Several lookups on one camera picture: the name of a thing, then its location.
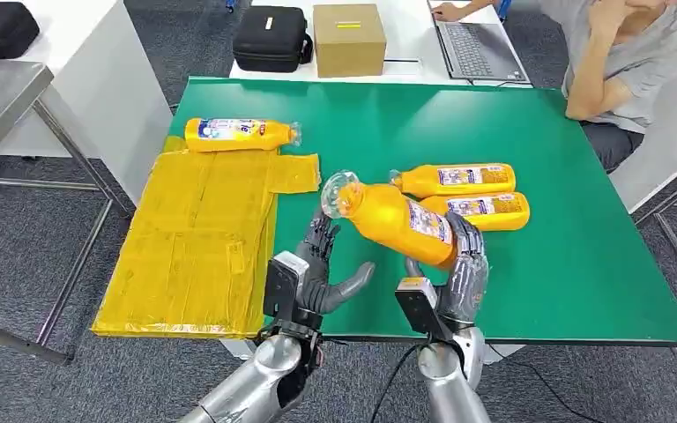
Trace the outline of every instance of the green table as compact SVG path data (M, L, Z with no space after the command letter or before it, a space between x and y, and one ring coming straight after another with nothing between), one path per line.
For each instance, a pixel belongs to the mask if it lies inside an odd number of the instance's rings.
M487 341L677 345L677 301L564 108L550 90L192 78L170 133L202 116L298 121L303 144L283 151L317 152L324 180L341 169L372 183L421 164L509 163L532 217L519 231L485 234L491 271L476 323ZM294 248L318 201L279 196L275 251ZM366 260L377 269L325 317L326 336L418 337L393 295L402 256L341 226L331 281Z

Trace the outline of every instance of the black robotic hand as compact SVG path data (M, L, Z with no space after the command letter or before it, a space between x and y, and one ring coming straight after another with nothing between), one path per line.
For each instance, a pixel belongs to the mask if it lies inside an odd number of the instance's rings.
M319 315L325 315L357 294L372 278L375 264L363 263L349 279L328 283L328 266L333 242L340 226L333 226L331 218L318 207L309 223L305 239L297 245L295 254L309 264L305 279L297 286L297 303Z
M473 324L487 286L489 264L481 231L461 216L448 211L456 239L456 260L448 284L440 292L437 314L461 326Z

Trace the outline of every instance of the yellow bottle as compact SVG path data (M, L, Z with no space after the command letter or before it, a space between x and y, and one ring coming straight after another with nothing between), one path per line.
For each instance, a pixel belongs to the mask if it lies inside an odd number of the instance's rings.
M528 200L519 192L428 197L420 204L442 215L455 212L481 231L516 231L531 217Z
M263 119L190 119L185 143L193 152L273 150L284 144L299 145L300 124Z
M401 192L418 198L512 192L515 172L503 163L423 165L408 172L392 170L391 183Z
M445 217L401 194L390 184L365 185L353 172L326 181L321 205L331 218L347 218L362 236L433 266L454 254L453 233Z

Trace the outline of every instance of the cardboard box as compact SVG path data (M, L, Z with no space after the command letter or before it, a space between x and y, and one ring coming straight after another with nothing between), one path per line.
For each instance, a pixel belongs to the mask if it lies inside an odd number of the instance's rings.
M313 6L317 76L383 74L385 32L374 4Z

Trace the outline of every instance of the silver robotic arm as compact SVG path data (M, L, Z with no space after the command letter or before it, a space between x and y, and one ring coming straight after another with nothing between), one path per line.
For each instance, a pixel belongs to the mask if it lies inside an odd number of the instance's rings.
M431 284L426 292L399 286L402 292L397 290L396 296L412 327L429 334L430 342L417 359L434 422L489 423L474 391L484 353L484 338L472 325L487 282L483 240L464 219L451 213L446 218L458 248L448 284L439 295ZM328 262L337 232L331 220L317 211L296 254L285 251L270 260L264 313L274 320L261 331L264 341L182 423L273 422L300 402L309 376L323 359L322 314L358 293L375 269L372 263L364 263L348 280L329 285ZM412 282L429 282L418 264L407 261L406 268L409 279L415 279Z
M417 356L427 385L435 423L489 423L476 394L481 378L484 337L473 325L488 279L488 262L481 232L449 212L445 218L456 235L457 257L448 283L437 291L419 265L406 259L409 278L401 281L396 297L415 330L430 343Z
M259 334L264 341L182 423L267 423L300 402L323 359L323 314L357 294L375 270L373 263L364 263L349 279L329 285L328 264L338 232L318 209L295 253L283 251L269 261L264 313L273 321Z

